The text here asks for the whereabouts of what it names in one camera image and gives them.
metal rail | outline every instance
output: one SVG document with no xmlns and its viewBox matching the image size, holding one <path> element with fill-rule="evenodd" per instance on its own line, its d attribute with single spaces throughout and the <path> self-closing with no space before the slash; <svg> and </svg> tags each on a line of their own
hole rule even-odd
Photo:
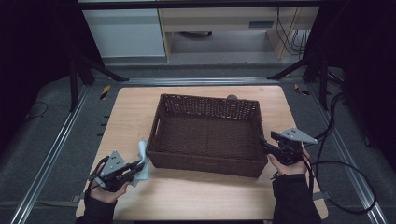
<svg viewBox="0 0 396 224">
<path fill-rule="evenodd" d="M 82 88 L 81 94 L 79 96 L 80 100 L 76 109 L 73 112 L 70 112 L 67 116 L 67 119 L 64 122 L 64 126 L 62 127 L 57 138 L 55 139 L 55 142 L 53 143 L 47 158 L 44 160 L 40 170 L 35 177 L 35 180 L 33 181 L 23 200 L 17 207 L 17 210 L 15 211 L 14 216 L 11 220 L 11 224 L 24 223 L 28 218 L 30 212 L 35 205 L 40 191 L 43 189 L 44 184 L 50 175 L 50 171 L 52 170 L 53 165 L 58 159 L 58 156 L 64 146 L 64 142 L 66 141 L 67 136 L 70 134 L 70 130 L 72 129 L 76 118 L 85 103 L 85 99 L 89 89 L 90 87 L 86 86 Z"/>
<path fill-rule="evenodd" d="M 280 80 L 266 77 L 181 77 L 181 78 L 131 78 L 129 81 L 118 82 L 120 85 L 131 86 L 218 86 L 218 85 L 262 85 L 278 84 Z"/>
</svg>

black cable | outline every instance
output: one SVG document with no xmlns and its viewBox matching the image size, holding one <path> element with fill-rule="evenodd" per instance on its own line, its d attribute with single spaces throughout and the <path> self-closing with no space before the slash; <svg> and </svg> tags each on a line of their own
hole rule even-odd
<svg viewBox="0 0 396 224">
<path fill-rule="evenodd" d="M 330 105 L 330 120 L 329 120 L 329 126 L 328 128 L 321 134 L 319 134 L 318 136 L 315 137 L 315 139 L 317 139 L 318 141 L 323 141 L 324 138 L 326 138 L 330 132 L 332 131 L 332 129 L 334 128 L 334 110 L 335 110 L 335 105 L 336 103 L 341 99 L 341 97 L 344 96 L 343 92 L 338 93 L 337 95 L 334 96 L 334 98 L 332 98 L 332 102 Z"/>
<path fill-rule="evenodd" d="M 365 214 L 365 213 L 369 212 L 370 210 L 373 209 L 373 207 L 374 207 L 375 204 L 376 204 L 376 193 L 375 193 L 375 189 L 374 189 L 373 185 L 370 183 L 370 181 L 369 181 L 369 179 L 367 178 L 367 176 L 364 175 L 364 174 L 363 174 L 359 169 L 357 169 L 356 167 L 354 167 L 354 166 L 352 166 L 352 165 L 350 165 L 350 164 L 347 164 L 347 163 L 345 163 L 345 162 L 341 162 L 341 161 L 321 161 L 321 160 L 320 160 L 320 156 L 321 156 L 321 153 L 322 153 L 322 151 L 323 151 L 324 143 L 325 143 L 327 137 L 330 135 L 330 132 L 331 132 L 331 131 L 333 130 L 333 128 L 334 128 L 334 124 L 335 124 L 335 120 L 334 120 L 334 110 L 335 110 L 336 103 L 341 99 L 341 97 L 342 97 L 343 95 L 344 95 L 344 94 L 341 92 L 341 93 L 338 93 L 337 95 L 335 95 L 335 96 L 332 98 L 332 102 L 331 102 L 331 120 L 329 121 L 329 126 L 328 126 L 328 128 L 327 128 L 323 133 L 321 133 L 321 134 L 318 136 L 318 137 L 322 137 L 321 144 L 320 144 L 320 148 L 319 148 L 319 151 L 318 151 L 318 158 L 317 158 L 317 162 L 311 163 L 311 166 L 312 166 L 312 165 L 315 165 L 315 166 L 316 166 L 315 175 L 316 175 L 316 178 L 317 178 L 317 182 L 318 182 L 319 187 L 320 187 L 320 182 L 319 182 L 319 179 L 318 179 L 318 177 L 319 177 L 318 168 L 319 168 L 319 165 L 322 164 L 322 163 L 337 163 L 337 164 L 343 164 L 343 165 L 345 165 L 345 166 L 347 166 L 347 167 L 349 167 L 349 168 L 355 170 L 356 172 L 358 172 L 358 173 L 364 178 L 364 180 L 366 181 L 367 185 L 369 186 L 369 188 L 370 188 L 370 190 L 371 190 L 371 192 L 373 193 L 373 196 L 374 196 L 373 202 L 372 202 L 372 204 L 371 204 L 368 208 L 363 209 L 363 210 L 359 210 L 359 211 L 351 210 L 351 209 L 347 209 L 347 208 L 341 206 L 340 204 L 336 203 L 335 201 L 333 201 L 333 200 L 331 200 L 331 199 L 328 199 L 328 201 L 329 201 L 330 203 L 332 203 L 334 206 L 336 206 L 336 207 L 338 207 L 338 208 L 340 208 L 340 209 L 342 209 L 342 210 L 344 210 L 344 211 L 346 211 L 346 212 L 348 212 L 348 213 L 352 213 L 352 214 L 359 215 L 359 214 Z"/>
<path fill-rule="evenodd" d="M 46 108 L 45 108 L 44 111 L 41 112 L 39 115 L 32 116 L 32 117 L 27 117 L 27 118 L 25 118 L 24 121 L 26 121 L 26 120 L 28 120 L 28 119 L 36 119 L 36 118 L 39 118 L 39 117 L 43 116 L 43 115 L 47 112 L 47 110 L 49 110 L 49 105 L 47 105 L 47 104 L 44 103 L 44 102 L 37 101 L 37 102 L 34 103 L 34 105 L 35 105 L 35 104 L 42 104 L 42 105 L 44 105 Z"/>
<path fill-rule="evenodd" d="M 306 166 L 306 169 L 308 170 L 309 173 L 309 193 L 311 194 L 311 196 L 314 194 L 314 172 L 312 171 L 312 164 L 311 161 L 306 157 L 306 160 L 304 160 L 304 158 L 302 158 L 303 163 Z"/>
<path fill-rule="evenodd" d="M 289 43 L 288 40 L 286 40 L 286 42 L 285 42 L 285 41 L 283 40 L 282 36 L 280 36 L 279 30 L 278 30 L 278 25 L 281 26 L 284 35 L 287 36 L 287 35 L 286 35 L 286 32 L 285 32 L 285 29 L 283 28 L 283 25 L 282 25 L 282 23 L 280 22 L 280 19 L 279 19 L 279 7 L 276 8 L 276 33 L 277 33 L 277 36 L 279 37 L 280 41 L 282 41 L 283 46 L 285 47 L 285 49 L 286 49 L 286 51 L 288 52 L 288 54 L 290 54 L 290 55 L 298 55 L 298 54 L 296 54 L 296 53 L 291 53 L 291 52 L 289 51 L 288 45 L 286 44 L 286 42 L 289 44 L 289 47 L 290 47 L 290 43 Z"/>
<path fill-rule="evenodd" d="M 277 33 L 279 39 L 282 41 L 283 46 L 285 47 L 285 49 L 288 52 L 288 54 L 290 54 L 290 55 L 299 55 L 299 58 L 301 59 L 301 56 L 304 54 L 304 51 L 305 51 L 305 46 L 303 46 L 303 42 L 305 40 L 305 44 L 306 44 L 307 31 L 306 30 L 303 31 L 303 37 L 302 37 L 301 43 L 300 43 L 300 45 L 298 45 L 298 44 L 295 43 L 295 41 L 298 40 L 298 38 L 297 38 L 298 31 L 294 31 L 294 34 L 293 34 L 293 37 L 292 37 L 292 40 L 291 40 L 291 43 L 290 43 L 288 39 L 283 40 L 283 38 L 281 37 L 281 35 L 279 33 L 278 26 L 281 27 L 281 31 L 283 32 L 283 35 L 288 36 L 286 34 L 285 28 L 282 25 L 282 22 L 280 21 L 279 7 L 276 8 L 276 33 Z"/>
<path fill-rule="evenodd" d="M 354 171 L 358 172 L 364 178 L 364 180 L 366 181 L 370 191 L 373 193 L 373 202 L 370 204 L 370 206 L 368 208 L 366 208 L 366 209 L 358 210 L 358 211 L 357 210 L 347 209 L 347 208 L 341 206 L 340 204 L 336 203 L 332 199 L 327 199 L 327 201 L 329 201 L 334 206 L 336 206 L 336 207 L 338 207 L 338 208 L 340 208 L 340 209 L 342 209 L 342 210 L 344 210 L 344 211 L 346 211 L 348 213 L 352 213 L 352 214 L 356 214 L 356 215 L 366 214 L 366 213 L 368 213 L 369 211 L 371 211 L 373 209 L 373 207 L 376 204 L 376 200 L 377 200 L 375 188 L 373 187 L 373 185 L 369 181 L 368 177 L 362 171 L 360 171 L 358 168 L 356 168 L 356 167 L 354 167 L 354 166 L 352 166 L 350 164 L 347 164 L 345 162 L 342 162 L 342 161 L 317 161 L 317 162 L 311 163 L 311 165 L 314 165 L 314 166 L 316 165 L 318 167 L 319 164 L 323 164 L 323 163 L 336 163 L 336 164 L 345 165 L 345 166 L 353 169 Z"/>
<path fill-rule="evenodd" d="M 99 171 L 99 169 L 101 168 L 102 163 L 106 163 L 108 161 L 110 157 L 106 156 L 103 159 L 101 159 L 98 164 L 96 165 L 95 169 L 93 170 L 93 172 L 90 174 L 88 180 L 90 181 L 87 189 L 84 192 L 84 202 L 87 203 L 88 199 L 90 198 L 90 194 L 91 194 L 91 190 L 98 187 L 99 185 L 92 187 L 92 182 L 94 181 L 94 179 L 98 176 L 98 174 L 101 173 L 101 171 Z"/>
</svg>

cloth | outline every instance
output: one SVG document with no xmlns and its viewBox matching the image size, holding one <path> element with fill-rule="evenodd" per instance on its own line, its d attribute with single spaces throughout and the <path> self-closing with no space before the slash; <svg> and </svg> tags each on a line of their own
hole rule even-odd
<svg viewBox="0 0 396 224">
<path fill-rule="evenodd" d="M 274 224 L 318 224 L 321 218 L 305 175 L 282 175 L 273 182 L 276 206 Z"/>
<path fill-rule="evenodd" d="M 131 185 L 136 188 L 139 181 L 148 180 L 149 179 L 149 157 L 146 156 L 146 148 L 148 146 L 147 141 L 139 141 L 139 157 L 141 162 L 145 163 L 143 169 L 134 175 L 134 180 L 131 182 Z"/>
</svg>

yellow marker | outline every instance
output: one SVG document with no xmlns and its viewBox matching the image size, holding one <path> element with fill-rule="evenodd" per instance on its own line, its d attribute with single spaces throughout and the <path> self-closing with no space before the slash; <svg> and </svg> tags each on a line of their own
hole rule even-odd
<svg viewBox="0 0 396 224">
<path fill-rule="evenodd" d="M 105 88 L 102 91 L 102 94 L 100 95 L 100 99 L 103 100 L 106 98 L 108 91 L 110 90 L 110 85 L 106 85 Z"/>
<path fill-rule="evenodd" d="M 294 89 L 297 90 L 301 95 L 310 95 L 309 91 L 300 91 L 297 84 L 294 84 Z"/>
</svg>

black wall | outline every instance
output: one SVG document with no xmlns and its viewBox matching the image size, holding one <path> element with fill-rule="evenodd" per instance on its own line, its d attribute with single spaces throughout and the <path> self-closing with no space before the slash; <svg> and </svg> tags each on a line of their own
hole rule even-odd
<svg viewBox="0 0 396 224">
<path fill-rule="evenodd" d="M 62 22 L 59 27 L 46 4 L 50 1 L 0 1 L 0 153 L 41 87 L 68 76 L 70 60 L 56 33 L 59 28 L 70 34 L 81 52 L 103 65 L 82 12 L 55 10 Z"/>
<path fill-rule="evenodd" d="M 343 89 L 369 143 L 379 147 L 396 170 L 395 2 L 350 1 L 331 32 L 326 50 L 329 65 L 346 73 Z M 326 17 L 340 8 L 323 8 L 313 32 L 321 29 L 320 36 L 329 24 Z"/>
</svg>

